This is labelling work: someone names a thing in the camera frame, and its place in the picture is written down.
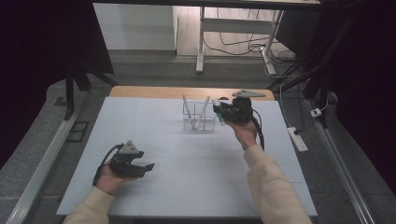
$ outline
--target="pen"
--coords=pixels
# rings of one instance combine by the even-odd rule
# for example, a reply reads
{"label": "pen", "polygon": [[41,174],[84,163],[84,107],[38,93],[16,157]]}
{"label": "pen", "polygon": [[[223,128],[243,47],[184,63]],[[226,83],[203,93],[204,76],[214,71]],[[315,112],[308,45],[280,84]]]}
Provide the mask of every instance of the pen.
{"label": "pen", "polygon": [[187,103],[187,99],[186,99],[185,95],[183,95],[183,101],[184,101],[184,107],[186,107],[186,110],[187,110],[187,116],[189,117],[190,125],[193,128],[193,122],[192,122],[192,119],[191,119],[191,112],[190,112],[190,109],[189,109],[189,103]]}
{"label": "pen", "polygon": [[205,102],[204,102],[204,105],[202,106],[201,113],[199,114],[198,120],[197,120],[197,122],[195,123],[195,129],[198,129],[198,127],[199,127],[199,123],[201,122],[201,119],[202,119],[202,117],[204,116],[204,113],[205,113],[205,110],[206,110],[206,106],[207,106],[207,103],[209,102],[209,100],[210,100],[210,97],[209,97],[209,96],[206,97],[206,100],[205,100]]}

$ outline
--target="sleeve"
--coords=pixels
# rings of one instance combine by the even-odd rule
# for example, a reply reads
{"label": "sleeve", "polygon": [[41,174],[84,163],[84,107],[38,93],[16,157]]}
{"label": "sleeve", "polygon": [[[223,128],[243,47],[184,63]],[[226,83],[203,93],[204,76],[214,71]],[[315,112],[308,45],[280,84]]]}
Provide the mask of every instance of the sleeve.
{"label": "sleeve", "polygon": [[293,186],[261,146],[248,148],[244,158],[249,167],[247,182],[251,196],[265,224],[311,223]]}
{"label": "sleeve", "polygon": [[99,190],[97,187],[92,187],[85,200],[79,203],[66,217],[64,224],[107,224],[107,212],[114,199],[114,196]]}

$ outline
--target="white board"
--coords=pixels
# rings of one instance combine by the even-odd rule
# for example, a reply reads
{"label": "white board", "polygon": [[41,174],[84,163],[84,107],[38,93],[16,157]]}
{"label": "white board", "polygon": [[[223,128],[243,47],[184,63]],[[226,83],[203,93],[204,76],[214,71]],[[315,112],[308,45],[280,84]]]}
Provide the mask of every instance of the white board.
{"label": "white board", "polygon": [[[316,216],[278,102],[254,101],[252,106],[262,116],[265,152],[277,160],[308,215]],[[233,130],[218,121],[214,131],[185,130],[182,111],[181,99],[107,97],[57,214],[67,215],[85,198],[97,166],[112,147],[132,140],[145,152],[133,164],[155,166],[120,188],[110,215],[258,217],[248,189],[248,166]]]}

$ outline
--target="wrist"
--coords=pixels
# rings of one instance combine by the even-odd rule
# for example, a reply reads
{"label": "wrist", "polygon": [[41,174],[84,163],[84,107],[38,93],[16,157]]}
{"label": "wrist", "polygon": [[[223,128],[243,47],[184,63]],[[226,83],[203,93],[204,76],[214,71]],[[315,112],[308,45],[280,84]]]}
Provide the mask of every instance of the wrist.
{"label": "wrist", "polygon": [[242,149],[246,151],[248,148],[253,147],[254,145],[257,145],[256,140],[250,140],[250,141],[245,141],[242,144]]}
{"label": "wrist", "polygon": [[109,195],[113,195],[121,184],[121,179],[105,175],[99,178],[96,187]]}

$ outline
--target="white wall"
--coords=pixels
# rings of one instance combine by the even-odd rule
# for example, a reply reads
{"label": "white wall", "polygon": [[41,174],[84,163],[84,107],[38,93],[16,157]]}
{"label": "white wall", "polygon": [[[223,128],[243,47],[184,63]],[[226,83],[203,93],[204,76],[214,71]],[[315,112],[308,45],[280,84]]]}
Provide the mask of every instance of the white wall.
{"label": "white wall", "polygon": [[175,7],[120,4],[93,6],[107,49],[176,49]]}

